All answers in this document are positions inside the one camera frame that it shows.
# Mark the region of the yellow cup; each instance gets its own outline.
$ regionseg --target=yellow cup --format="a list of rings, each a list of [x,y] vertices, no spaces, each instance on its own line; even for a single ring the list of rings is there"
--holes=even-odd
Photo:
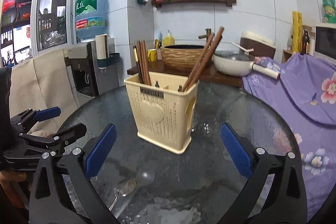
[[[153,48],[147,51],[147,56],[148,56],[148,60],[150,62],[154,62],[157,61],[158,59],[158,51],[157,49]]]

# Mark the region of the round table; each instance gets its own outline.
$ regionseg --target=round table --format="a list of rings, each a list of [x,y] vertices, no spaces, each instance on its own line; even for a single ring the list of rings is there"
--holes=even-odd
[[[155,174],[150,185],[118,198],[112,213],[120,223],[216,224],[247,181],[239,174],[219,136],[225,122],[270,154],[300,154],[290,128],[272,108],[238,88],[213,83],[200,82],[198,86],[192,141],[181,155],[137,136],[125,87],[86,103],[60,130],[79,122],[86,125],[87,133],[69,145],[66,154],[98,137],[108,123],[113,123],[117,130],[117,140],[98,176],[91,178],[107,207],[115,199],[115,188],[123,182],[139,172]],[[77,212],[86,215],[70,178],[64,179]],[[272,179],[269,175],[251,215],[260,212]]]

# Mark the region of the bolt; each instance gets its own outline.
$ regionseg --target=bolt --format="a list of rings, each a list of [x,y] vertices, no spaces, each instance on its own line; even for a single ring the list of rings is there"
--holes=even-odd
[[[46,159],[46,158],[48,158],[49,157],[49,153],[48,152],[44,152],[43,154],[42,154],[42,159]]]
[[[80,154],[82,152],[82,150],[80,149],[80,148],[75,148],[74,150],[72,150],[72,153],[74,154],[74,155],[78,155],[78,154]]]
[[[258,148],[256,149],[256,152],[257,152],[259,155],[263,155],[263,154],[265,154],[265,149],[263,149],[262,147],[258,147]]]
[[[295,154],[293,152],[288,152],[288,156],[291,158],[291,159],[294,159],[295,158]]]

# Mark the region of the white pan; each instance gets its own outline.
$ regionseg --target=white pan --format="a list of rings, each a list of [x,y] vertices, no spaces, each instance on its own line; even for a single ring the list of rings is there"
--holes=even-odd
[[[280,73],[254,63],[254,56],[236,52],[215,51],[213,63],[218,71],[226,75],[246,76],[255,70],[278,80]]]

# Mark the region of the purple tablecloth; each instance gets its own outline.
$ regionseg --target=purple tablecloth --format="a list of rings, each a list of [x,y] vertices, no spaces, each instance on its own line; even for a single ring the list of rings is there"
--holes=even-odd
[[[280,65],[267,57],[256,62],[281,73],[279,81],[252,73],[243,83],[250,94],[273,107],[295,135],[310,219],[336,183],[336,67],[299,54]],[[288,140],[276,132],[274,142],[286,147]]]

